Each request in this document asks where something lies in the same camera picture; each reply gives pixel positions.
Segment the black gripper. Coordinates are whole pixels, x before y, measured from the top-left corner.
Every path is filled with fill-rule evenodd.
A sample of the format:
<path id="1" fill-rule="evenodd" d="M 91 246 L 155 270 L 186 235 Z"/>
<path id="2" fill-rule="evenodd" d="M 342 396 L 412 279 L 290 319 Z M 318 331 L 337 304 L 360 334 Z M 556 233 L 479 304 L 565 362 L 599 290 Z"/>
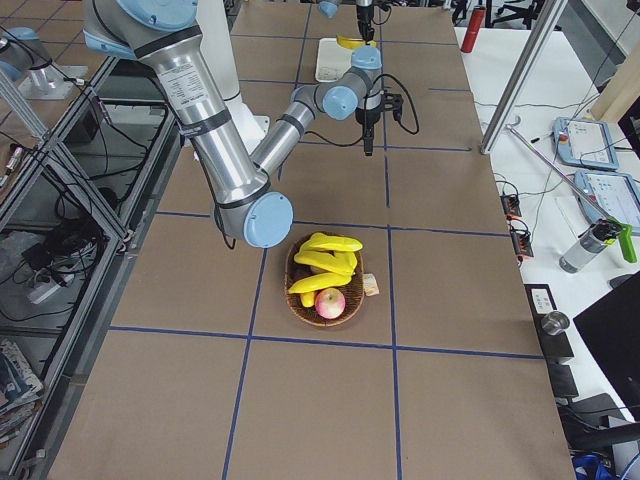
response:
<path id="1" fill-rule="evenodd" d="M 382 93 L 375 92 L 365 96 L 355 110 L 355 118 L 362 127 L 363 151 L 366 156 L 373 155 L 374 126 L 381 116 Z"/>
<path id="2" fill-rule="evenodd" d="M 374 39 L 374 29 L 372 28 L 374 17 L 374 5 L 356 4 L 357 25 L 360 31 L 363 31 L 363 40 L 370 43 Z"/>

